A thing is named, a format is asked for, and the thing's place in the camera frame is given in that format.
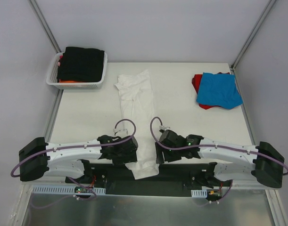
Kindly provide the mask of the white t shirt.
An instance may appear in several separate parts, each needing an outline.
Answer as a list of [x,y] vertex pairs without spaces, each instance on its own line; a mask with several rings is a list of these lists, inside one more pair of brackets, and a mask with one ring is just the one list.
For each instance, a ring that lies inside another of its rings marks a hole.
[[159,165],[156,163],[155,142],[149,127],[156,115],[150,73],[144,70],[137,75],[118,75],[115,86],[122,118],[130,119],[136,125],[137,161],[125,166],[132,171],[135,180],[155,176],[159,173]]

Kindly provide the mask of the white plastic basket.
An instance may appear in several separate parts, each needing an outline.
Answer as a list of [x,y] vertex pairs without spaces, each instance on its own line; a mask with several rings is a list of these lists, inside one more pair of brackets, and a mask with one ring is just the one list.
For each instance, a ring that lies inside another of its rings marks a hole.
[[55,86],[60,90],[65,89],[100,89],[102,87],[102,83],[104,81],[106,70],[107,70],[107,53],[104,53],[104,62],[103,62],[103,71],[101,80],[98,82],[81,82],[81,83],[61,83],[57,82],[58,75],[58,62],[60,60],[60,56],[63,55],[63,52],[56,53],[53,59],[51,60],[47,71],[46,71],[46,83],[51,86]]

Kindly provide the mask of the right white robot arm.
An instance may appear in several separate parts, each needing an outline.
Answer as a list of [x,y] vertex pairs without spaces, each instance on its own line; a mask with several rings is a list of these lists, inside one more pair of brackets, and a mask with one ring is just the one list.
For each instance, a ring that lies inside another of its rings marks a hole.
[[212,188],[231,180],[253,180],[270,188],[281,188],[284,157],[269,143],[233,145],[203,136],[186,137],[167,129],[155,142],[157,163],[187,159],[213,159],[206,169],[193,175],[196,183]]

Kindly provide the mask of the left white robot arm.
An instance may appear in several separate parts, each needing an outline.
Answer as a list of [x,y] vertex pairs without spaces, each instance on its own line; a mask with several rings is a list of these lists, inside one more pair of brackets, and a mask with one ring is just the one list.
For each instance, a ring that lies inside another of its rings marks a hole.
[[92,180],[91,160],[110,160],[113,165],[137,161],[138,142],[133,136],[102,135],[84,143],[54,144],[37,137],[19,151],[22,182],[41,177],[71,177],[82,183]]

